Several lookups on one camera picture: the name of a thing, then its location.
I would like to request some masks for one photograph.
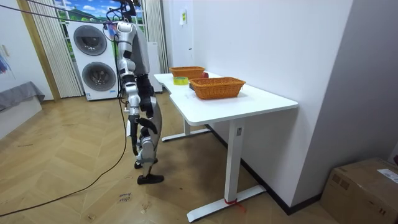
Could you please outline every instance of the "wooden floor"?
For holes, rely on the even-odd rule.
[[[169,95],[157,97],[162,136],[181,133],[182,118]],[[223,198],[227,152],[211,133],[160,142],[152,173],[165,175],[165,181],[155,185],[136,184],[141,170],[133,168],[130,145],[128,140],[120,164],[88,190],[2,217],[0,223],[188,223],[187,212]],[[116,100],[81,97],[43,105],[43,111],[0,140],[0,213],[87,186],[119,159],[123,146]],[[238,190],[254,185],[241,167]],[[196,223],[335,223],[318,203],[289,217],[268,194],[242,205],[246,213],[233,206]]]

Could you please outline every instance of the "table foot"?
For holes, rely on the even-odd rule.
[[[201,129],[201,130],[197,130],[197,131],[191,131],[190,134],[185,134],[185,133],[174,134],[172,136],[163,137],[162,141],[166,142],[166,141],[169,141],[169,140],[185,138],[185,137],[188,137],[188,136],[193,136],[193,135],[196,135],[196,134],[202,134],[202,133],[208,133],[208,132],[210,132],[210,130],[205,128],[205,129]]]
[[[239,192],[237,194],[238,197],[238,202],[241,202],[243,200],[246,200],[250,197],[253,197],[257,194],[261,194],[265,192],[265,188],[261,185],[257,185],[255,187],[252,187],[250,189],[244,190],[242,192]],[[191,212],[187,213],[188,221],[193,222],[199,218],[202,218],[206,215],[212,214],[213,212],[217,212],[218,210],[221,210],[223,208],[226,208],[228,205],[225,203],[224,199],[218,200],[216,202],[210,203],[208,205],[202,206],[200,208],[197,208],[195,210],[192,210]]]

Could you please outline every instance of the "window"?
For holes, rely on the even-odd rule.
[[[66,9],[69,12],[63,10],[57,10],[57,16],[59,18],[64,19],[72,19],[75,21],[98,21],[101,20],[106,21],[106,13],[109,11],[109,8],[119,7],[120,4],[118,2],[113,2],[109,0],[74,0],[74,1],[66,1],[66,0],[54,0],[54,4],[61,8]],[[141,7],[135,7],[137,16],[132,17],[132,22],[137,24],[139,28],[144,32],[146,36],[146,25],[144,23],[144,11]],[[65,20],[60,19],[60,25],[63,30],[63,36],[65,38],[65,43],[68,45],[70,56],[74,62],[75,55],[73,54],[72,45],[69,40],[69,34],[65,25]]]

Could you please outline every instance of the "black baseboard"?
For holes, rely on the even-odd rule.
[[[224,139],[217,134],[217,132],[208,124],[205,125],[206,128],[210,129],[211,133],[222,143],[222,145],[225,146],[225,148],[228,148],[228,143],[224,141]],[[268,186],[268,184],[241,158],[241,165],[253,176],[253,178],[261,184],[266,190],[267,193],[274,199],[274,201],[283,209],[283,211],[287,215],[291,215],[321,199],[321,194],[316,195],[312,198],[309,198],[301,203],[298,203],[292,207],[288,206],[274,191],[272,188]]]

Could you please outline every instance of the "white wall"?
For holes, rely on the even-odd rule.
[[[293,204],[332,168],[380,157],[398,141],[398,1],[355,0]]]
[[[192,0],[163,0],[165,36],[169,67],[192,66],[193,10]],[[180,13],[187,10],[187,24],[180,25]]]
[[[287,205],[293,201],[351,5],[348,0],[193,2],[196,65],[299,103],[298,110],[246,121],[243,159]],[[213,127],[227,140],[227,124]]]
[[[9,7],[19,8],[16,0],[1,1]],[[45,78],[42,66],[27,31],[22,14],[0,7],[0,45],[5,45],[9,53],[8,62],[17,80],[32,81],[45,95],[44,100],[53,96]]]

